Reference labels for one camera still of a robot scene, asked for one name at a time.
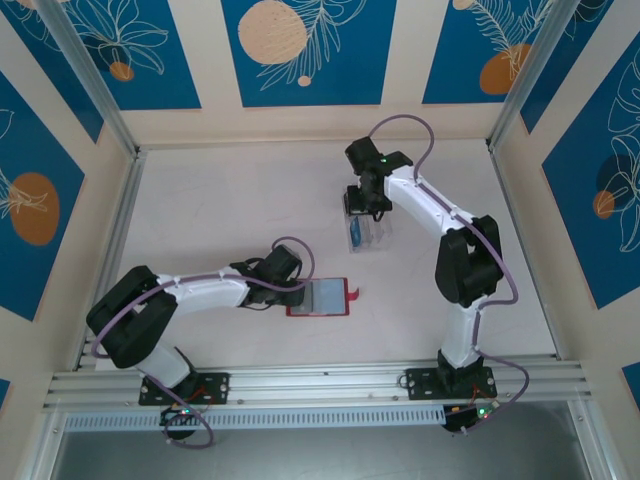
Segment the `cable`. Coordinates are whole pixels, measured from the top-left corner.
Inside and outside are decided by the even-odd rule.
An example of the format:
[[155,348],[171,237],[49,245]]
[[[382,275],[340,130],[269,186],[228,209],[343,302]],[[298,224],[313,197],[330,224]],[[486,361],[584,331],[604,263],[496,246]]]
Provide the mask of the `cable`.
[[[292,237],[292,236],[285,236],[285,237],[280,237],[280,238],[276,239],[273,242],[273,244],[271,245],[271,250],[274,250],[276,248],[276,246],[278,246],[278,244],[280,244],[280,243],[282,243],[284,241],[287,241],[287,240],[290,240],[290,241],[293,241],[293,242],[296,242],[296,243],[300,244],[307,251],[307,253],[309,254],[309,259],[310,259],[310,262],[311,262],[311,267],[309,269],[309,275],[307,276],[307,278],[305,278],[300,283],[298,283],[298,285],[295,285],[293,287],[280,287],[278,285],[272,285],[271,283],[263,282],[262,280],[258,280],[256,278],[245,277],[244,275],[221,274],[220,272],[205,273],[205,274],[202,274],[202,275],[193,275],[193,276],[190,276],[190,277],[172,279],[172,280],[170,280],[168,282],[165,282],[165,283],[162,283],[162,284],[158,285],[157,287],[153,287],[151,290],[143,293],[142,295],[140,295],[135,300],[132,300],[127,306],[125,306],[122,310],[120,310],[104,326],[104,328],[100,331],[100,333],[98,335],[96,335],[96,339],[94,340],[93,344],[91,345],[91,354],[96,358],[109,358],[109,355],[103,355],[100,352],[98,352],[98,347],[102,343],[102,340],[104,340],[104,337],[106,337],[108,335],[108,333],[111,331],[111,329],[119,321],[121,321],[131,310],[133,310],[136,306],[140,305],[141,303],[144,303],[145,300],[147,300],[148,298],[152,297],[156,293],[164,290],[165,288],[173,287],[174,285],[178,285],[179,283],[184,284],[184,283],[198,282],[198,281],[202,281],[202,280],[230,279],[230,280],[241,280],[241,281],[244,281],[244,282],[247,282],[247,283],[254,283],[256,285],[260,285],[261,287],[264,287],[264,288],[269,288],[269,289],[274,290],[276,292],[295,292],[296,290],[300,290],[301,288],[305,288],[311,282],[311,279],[313,278],[313,274],[314,274],[315,269],[316,269],[315,257],[313,255],[313,252],[311,251],[311,248],[309,247],[309,245],[307,245],[303,240],[300,240],[299,238]],[[158,379],[152,377],[151,375],[147,375],[147,378],[149,380],[151,380],[160,390],[162,390],[164,393],[166,393],[168,396],[170,396],[173,400],[175,400],[177,403],[182,405],[184,408],[186,408],[188,410],[192,410],[193,415],[198,419],[198,421],[200,421],[200,423],[202,423],[202,425],[204,425],[205,429],[207,430],[207,433],[209,434],[209,440],[207,441],[207,443],[203,443],[203,444],[199,444],[199,445],[192,445],[192,444],[185,444],[185,443],[176,442],[175,440],[169,438],[169,426],[172,423],[171,420],[173,420],[173,419],[171,419],[170,421],[168,421],[165,424],[165,428],[164,428],[164,435],[165,435],[165,437],[167,439],[167,443],[169,443],[170,445],[174,445],[176,447],[189,448],[189,449],[193,449],[193,450],[202,450],[202,449],[209,448],[210,446],[212,446],[213,443],[214,443],[214,439],[215,439],[214,434],[213,434],[213,429],[211,428],[211,425],[209,425],[209,423],[200,414],[200,412],[198,412],[196,409],[193,409],[186,401],[184,401],[177,394],[175,394],[170,388],[164,386]]]
[[[518,393],[516,393],[513,396],[513,398],[511,398],[507,403],[505,403],[500,409],[496,410],[496,413],[499,412],[499,411],[506,410],[507,408],[511,407],[520,397],[522,397],[522,395],[524,395],[524,392],[529,387],[529,381],[530,381],[529,372],[527,372],[527,370],[524,367],[518,365],[517,363],[511,362],[511,361],[506,360],[506,359],[501,358],[501,357],[495,357],[493,355],[488,355],[485,352],[483,352],[482,350],[480,350],[480,348],[478,347],[478,335],[479,335],[479,332],[480,332],[480,320],[481,320],[481,312],[482,312],[482,310],[484,310],[486,307],[490,307],[492,305],[513,305],[513,304],[515,304],[518,301],[518,299],[520,298],[520,294],[518,292],[518,287],[516,286],[516,282],[515,282],[515,279],[513,278],[513,275],[511,274],[511,271],[509,270],[507,265],[502,260],[502,257],[496,251],[496,249],[493,247],[493,245],[491,245],[491,242],[482,234],[482,232],[480,232],[473,224],[471,224],[465,218],[463,218],[458,213],[456,213],[454,211],[454,209],[451,208],[451,206],[449,206],[449,204],[447,202],[445,202],[442,198],[440,198],[440,196],[437,193],[435,193],[433,190],[431,190],[429,187],[427,187],[423,183],[419,182],[420,167],[422,167],[422,164],[425,162],[425,160],[427,159],[429,154],[431,154],[431,151],[433,150],[433,146],[434,146],[434,143],[435,143],[435,133],[433,131],[433,128],[431,128],[431,125],[429,125],[429,123],[426,120],[424,120],[424,119],[422,119],[422,118],[420,118],[420,117],[418,117],[416,115],[410,115],[410,114],[401,113],[401,114],[398,114],[398,115],[392,115],[391,117],[385,118],[384,120],[378,122],[378,124],[376,124],[371,129],[371,131],[369,132],[369,137],[371,137],[385,123],[390,122],[392,120],[401,119],[401,118],[407,118],[407,119],[410,119],[410,120],[415,120],[416,122],[418,122],[422,126],[424,126],[427,129],[427,131],[429,132],[429,146],[427,147],[425,152],[422,154],[422,156],[420,157],[420,159],[416,163],[415,168],[413,169],[413,179],[416,181],[416,183],[418,184],[418,186],[420,187],[420,189],[423,192],[425,192],[427,195],[429,195],[429,197],[431,197],[431,199],[433,199],[433,201],[435,201],[449,215],[451,215],[451,217],[454,220],[459,221],[462,225],[464,225],[466,228],[468,228],[471,231],[471,233],[473,233],[476,236],[476,238],[478,238],[478,240],[480,240],[480,242],[482,242],[482,245],[484,245],[484,247],[489,251],[489,253],[493,257],[495,262],[498,264],[498,266],[502,270],[502,273],[504,273],[504,276],[505,276],[505,278],[507,280],[507,283],[509,284],[509,287],[511,289],[512,298],[510,298],[510,299],[505,299],[505,300],[487,300],[487,301],[482,302],[480,305],[478,305],[478,310],[476,311],[476,317],[475,317],[475,321],[474,321],[474,324],[473,324],[473,338],[472,338],[472,347],[473,347],[473,349],[476,351],[476,353],[478,355],[481,355],[484,358],[487,358],[487,359],[492,360],[494,362],[500,363],[500,364],[505,365],[507,367],[515,368],[515,369],[521,371],[522,374],[524,375],[524,383],[522,385],[522,388],[518,391]],[[462,413],[464,411],[470,410],[471,408],[475,408],[475,407],[465,408],[465,409],[459,410],[457,412],[449,412],[449,414]],[[492,419],[493,417],[494,417],[494,415],[491,415],[486,420]],[[467,428],[465,433],[470,432],[472,430],[475,430],[477,427],[483,425],[484,423],[485,423],[484,421],[476,423],[475,425]]]
[[253,310],[254,312],[264,312],[265,310],[269,310],[273,305],[267,305],[263,308],[250,307],[249,305],[243,305],[240,308],[246,308],[247,310]]

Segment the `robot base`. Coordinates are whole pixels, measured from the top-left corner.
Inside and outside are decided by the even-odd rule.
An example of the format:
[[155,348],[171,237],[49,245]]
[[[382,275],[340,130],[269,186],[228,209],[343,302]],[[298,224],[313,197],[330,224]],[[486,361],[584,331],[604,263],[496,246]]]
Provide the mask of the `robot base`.
[[442,352],[438,352],[436,368],[409,368],[405,371],[409,400],[471,400],[476,391],[495,398],[498,391],[493,372],[483,366],[483,361],[481,357],[467,367],[455,369]]
[[[191,372],[173,391],[190,405],[226,405],[229,378],[228,373]],[[175,400],[145,377],[138,403],[142,406],[163,406],[173,405]]]

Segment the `clear plastic container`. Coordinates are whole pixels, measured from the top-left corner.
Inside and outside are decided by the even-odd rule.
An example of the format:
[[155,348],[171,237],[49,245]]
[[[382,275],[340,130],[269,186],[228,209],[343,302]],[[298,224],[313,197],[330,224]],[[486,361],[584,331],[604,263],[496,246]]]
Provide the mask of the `clear plastic container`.
[[376,222],[371,215],[347,215],[347,238],[351,253],[386,250],[391,243],[391,220],[384,215]]

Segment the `white leaf drawing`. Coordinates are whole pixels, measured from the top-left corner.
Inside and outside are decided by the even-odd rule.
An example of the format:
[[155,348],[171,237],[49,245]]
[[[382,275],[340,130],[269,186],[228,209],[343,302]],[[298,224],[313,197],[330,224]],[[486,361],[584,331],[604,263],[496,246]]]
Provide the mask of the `white leaf drawing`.
[[[0,109],[0,141],[7,135],[11,128],[14,112]],[[29,207],[41,212],[46,212],[47,207],[42,204],[47,194],[34,196],[16,188],[0,169],[0,218],[5,218],[12,209],[16,212],[20,208]]]
[[284,81],[291,84],[296,80],[305,79],[309,83],[313,77],[322,70],[325,63],[331,61],[331,56],[340,53],[341,40],[339,27],[356,18],[366,6],[367,0],[357,0],[359,3],[353,11],[347,12],[347,6],[356,0],[271,0],[270,2],[258,2],[263,6],[277,7],[281,4],[290,8],[292,19],[289,23],[280,23],[274,26],[274,31],[269,32],[265,42],[266,48],[272,54],[291,49],[288,43],[291,41],[287,35],[287,28],[291,22],[301,22],[306,32],[304,47],[294,58],[284,62],[262,64],[262,70],[257,75],[264,78],[261,91]]
[[[10,7],[32,37],[60,51],[35,10],[15,0],[0,1]],[[154,70],[158,75],[164,73],[164,63],[153,49],[167,42],[169,32],[138,20],[138,0],[69,0],[61,6],[89,53],[97,54],[92,58],[99,69],[109,70],[117,61],[128,69],[138,65]],[[129,70],[118,71],[121,75],[130,74]],[[130,80],[133,77],[116,78]]]
[[36,40],[43,42],[46,46],[55,50],[56,52],[60,51],[58,44],[51,37],[49,30],[45,27],[42,18],[38,15],[38,12],[33,8],[29,8],[26,5],[21,4],[16,0],[2,0],[4,4],[7,6],[7,9],[11,12],[11,14],[16,17],[25,31],[31,35]]
[[608,3],[609,0],[596,0],[596,3],[594,3],[593,1],[585,3],[585,1],[582,0],[578,4],[578,7],[571,17],[571,20],[569,20],[569,23],[564,29],[565,35],[567,35],[571,40],[574,40],[578,24],[592,23],[597,21],[602,16],[602,12],[604,12],[605,10],[604,7]]
[[524,44],[540,29],[555,1],[529,0],[519,16],[510,0],[473,0],[466,8],[475,15],[480,33],[491,41],[493,49],[509,59],[511,80],[523,63]]
[[640,49],[620,76],[608,118],[613,134],[611,149],[616,157],[616,172],[609,178],[596,203],[596,214],[608,218],[619,213],[621,253],[640,246]]

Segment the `ventilation grille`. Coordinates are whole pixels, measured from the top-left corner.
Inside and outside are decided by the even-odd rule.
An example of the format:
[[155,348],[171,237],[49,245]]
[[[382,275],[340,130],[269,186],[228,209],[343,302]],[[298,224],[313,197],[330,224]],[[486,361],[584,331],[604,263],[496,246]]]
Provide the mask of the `ventilation grille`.
[[[67,418],[65,432],[141,432],[161,430],[159,412],[74,413]],[[369,408],[241,409],[209,411],[205,419],[217,430],[275,428],[383,427],[442,425],[440,405]],[[175,430],[200,429],[193,420]]]

